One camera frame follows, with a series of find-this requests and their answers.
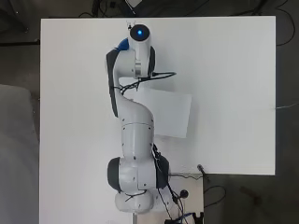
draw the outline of wire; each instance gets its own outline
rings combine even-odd
[[[221,185],[215,185],[215,186],[209,187],[208,189],[205,189],[204,194],[207,193],[209,190],[216,189],[216,188],[223,189],[223,192],[224,192],[223,196],[219,200],[217,200],[216,202],[210,203],[208,205],[205,205],[204,208],[208,208],[208,207],[210,207],[212,205],[218,204],[218,203],[220,203],[226,197],[226,188],[224,186],[221,186]]]
[[[171,189],[171,187],[169,185],[169,182],[167,181],[167,178],[166,178],[167,174],[164,174],[164,172],[161,170],[161,167],[160,167],[159,162],[158,162],[160,160],[161,153],[158,152],[158,148],[156,147],[155,144],[153,144],[152,151],[154,153],[154,159],[155,159],[156,166],[157,166],[158,170],[161,172],[162,177],[164,178],[165,183],[167,184],[167,187],[168,187],[168,189],[169,189],[169,191],[170,191],[170,193],[172,195],[172,200],[178,206],[178,209],[181,211],[181,214],[183,215],[184,214],[183,203],[182,203],[180,197]]]
[[[183,177],[185,179],[188,179],[188,178],[192,178],[194,180],[199,180],[200,178],[203,178],[203,176],[199,176],[199,177],[195,177],[195,176],[191,176],[191,175],[178,175],[178,174],[169,174],[170,176],[180,176],[180,177]]]
[[[264,5],[266,4],[267,1],[268,0],[262,0],[256,8],[251,9],[251,10],[247,10],[247,11],[243,11],[243,12],[238,12],[238,13],[232,14],[231,16],[242,16],[242,15],[248,14],[250,12],[252,12],[251,16],[254,16],[256,14],[261,16],[262,15],[261,10],[263,9],[263,7],[264,7]],[[296,34],[296,25],[295,25],[294,19],[292,18],[292,15],[288,11],[286,11],[284,9],[281,9],[281,7],[283,7],[288,2],[289,2],[289,0],[285,0],[279,6],[275,7],[275,10],[281,11],[281,12],[285,13],[286,15],[288,15],[288,17],[289,17],[289,19],[292,23],[292,36],[287,41],[285,41],[284,43],[277,44],[277,47],[281,47],[281,46],[284,46],[284,45],[290,43],[293,40],[293,38],[295,37],[295,34]]]
[[[268,0],[261,0],[259,5],[253,9],[253,12],[251,14],[251,16],[255,16],[256,14],[259,14],[259,12],[262,10],[262,8],[264,7],[264,5],[267,3]]]
[[[180,197],[178,196],[178,194],[176,194],[175,192],[174,192],[174,194],[177,196],[177,199],[178,199],[178,201],[179,201],[179,203],[180,203],[180,206],[177,204],[177,206],[178,206],[178,209],[180,210],[180,212],[181,212],[181,216],[182,216],[182,218],[185,220],[185,222],[188,224],[188,221],[187,221],[187,219],[186,219],[186,217],[184,216],[184,206],[183,206],[183,202],[181,201],[181,199],[180,199]]]
[[[282,7],[282,6],[284,6],[287,2],[289,2],[289,0],[286,0],[286,1],[284,1],[283,3],[281,3],[279,6],[277,6],[277,7]]]
[[[139,87],[140,83],[142,83],[142,82],[157,80],[157,79],[164,79],[164,78],[172,77],[176,74],[177,73],[175,73],[175,72],[165,72],[165,73],[153,73],[153,75],[156,76],[156,77],[140,77],[137,82],[134,82],[134,83],[131,83],[129,85],[126,85],[126,86],[122,87],[121,88],[121,95],[124,95],[124,93],[127,90],[130,90],[130,89],[137,89],[138,90],[138,87]]]
[[[280,4],[278,7],[275,7],[275,9],[278,10],[278,11],[282,11],[282,12],[284,12],[285,14],[287,14],[287,15],[289,16],[289,19],[290,19],[290,21],[291,21],[291,23],[292,23],[292,36],[291,36],[291,38],[290,38],[289,40],[287,40],[286,42],[284,42],[284,43],[282,43],[282,44],[277,44],[277,47],[281,47],[281,46],[284,46],[284,45],[290,43],[290,42],[293,40],[293,38],[295,37],[295,34],[296,34],[296,25],[295,25],[295,22],[294,22],[294,20],[293,20],[293,18],[292,18],[292,15],[291,15],[288,11],[286,11],[286,10],[284,10],[284,9],[281,9],[281,7],[284,6],[287,2],[289,2],[289,0],[284,1],[284,2],[283,2],[282,4]]]
[[[193,12],[197,11],[199,8],[203,7],[206,3],[208,3],[209,0],[205,1],[203,4],[201,4],[199,7],[195,8],[194,10],[188,12],[186,15],[184,15],[184,17],[189,16],[191,14],[193,14]]]
[[[125,202],[128,202],[130,199],[133,199],[135,196],[143,195],[143,194],[145,194],[146,192],[147,192],[147,190],[145,189],[142,193],[133,194],[133,195],[124,193],[126,196],[129,196],[129,198],[128,198]]]
[[[247,10],[247,11],[243,11],[243,12],[237,12],[237,13],[234,13],[234,14],[232,14],[232,15],[230,15],[230,16],[242,16],[242,15],[244,15],[244,14],[248,14],[248,13],[250,13],[250,12],[253,12],[253,9],[251,9],[251,10]]]
[[[93,17],[93,15],[91,13],[89,13],[89,12],[82,12],[81,14],[78,15],[78,17],[80,18],[83,15],[88,15],[90,17]]]
[[[292,104],[292,105],[277,106],[276,109],[286,109],[286,108],[290,108],[290,107],[293,107],[293,106],[296,106],[296,105],[299,105],[299,103],[295,103],[295,104]]]
[[[169,218],[170,218],[171,220],[173,220],[173,219],[171,218],[171,216],[170,216],[170,213],[169,213],[169,211],[168,211],[167,205],[166,205],[166,203],[165,203],[165,201],[164,201],[164,199],[163,199],[163,197],[162,197],[162,194],[161,194],[161,192],[160,192],[160,189],[157,189],[157,190],[158,190],[158,192],[159,192],[159,194],[160,194],[161,200],[162,200],[162,202],[163,202],[163,204],[164,204],[164,206],[165,206],[165,209],[166,209],[166,212],[167,212]]]

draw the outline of white tabletop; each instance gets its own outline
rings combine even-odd
[[[192,95],[186,139],[156,138],[172,172],[275,172],[275,18],[144,19],[152,88]],[[121,156],[104,59],[126,19],[42,20],[40,223],[131,223],[115,208],[107,164]]]

